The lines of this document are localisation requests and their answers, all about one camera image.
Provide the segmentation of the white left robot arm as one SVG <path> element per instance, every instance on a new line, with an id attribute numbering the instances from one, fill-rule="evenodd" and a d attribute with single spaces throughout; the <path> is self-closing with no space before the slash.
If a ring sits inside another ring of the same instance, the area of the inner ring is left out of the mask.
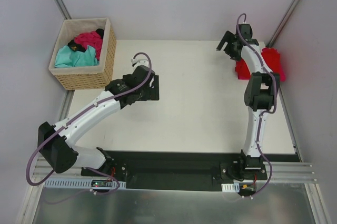
<path id="1" fill-rule="evenodd" d="M 109 115 L 137 101 L 159 100 L 159 76 L 144 65 L 132 74 L 111 81 L 91 103 L 71 117 L 53 125 L 42 123 L 38 128 L 40 153 L 61 174 L 72 167 L 81 167 L 83 176 L 112 175 L 113 159 L 100 147 L 84 148 L 77 141 Z"/>

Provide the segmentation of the teal t shirt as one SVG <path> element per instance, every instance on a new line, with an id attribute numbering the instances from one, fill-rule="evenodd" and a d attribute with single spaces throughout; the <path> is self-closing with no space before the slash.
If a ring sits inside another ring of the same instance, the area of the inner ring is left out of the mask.
<path id="1" fill-rule="evenodd" d="M 97 66 L 99 62 L 96 58 L 96 50 L 88 46 L 85 52 L 73 51 L 70 47 L 64 46 L 58 50 L 55 58 L 55 68 L 73 68 Z"/>

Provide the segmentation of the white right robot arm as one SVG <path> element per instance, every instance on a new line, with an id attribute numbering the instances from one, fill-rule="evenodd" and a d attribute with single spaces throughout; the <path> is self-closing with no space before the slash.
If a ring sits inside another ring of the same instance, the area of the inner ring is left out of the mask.
<path id="1" fill-rule="evenodd" d="M 250 72 L 244 92 L 249 115 L 246 139 L 238 160 L 226 169 L 237 180 L 249 179 L 264 169 L 263 135 L 268 115 L 276 112 L 280 74 L 265 62 L 249 24 L 237 24 L 234 34 L 226 31 L 216 50 L 224 50 L 236 62 L 244 60 Z"/>

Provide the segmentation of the wicker basket with liner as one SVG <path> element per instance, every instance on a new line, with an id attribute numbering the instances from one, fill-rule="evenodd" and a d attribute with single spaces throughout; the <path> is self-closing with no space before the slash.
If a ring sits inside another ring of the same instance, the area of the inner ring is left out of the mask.
<path id="1" fill-rule="evenodd" d="M 75 36 L 101 28 L 104 30 L 100 61 L 97 66 L 55 68 L 58 50 Z M 55 43 L 49 71 L 66 90 L 99 89 L 105 87 L 113 75 L 116 38 L 109 18 L 66 19 Z"/>

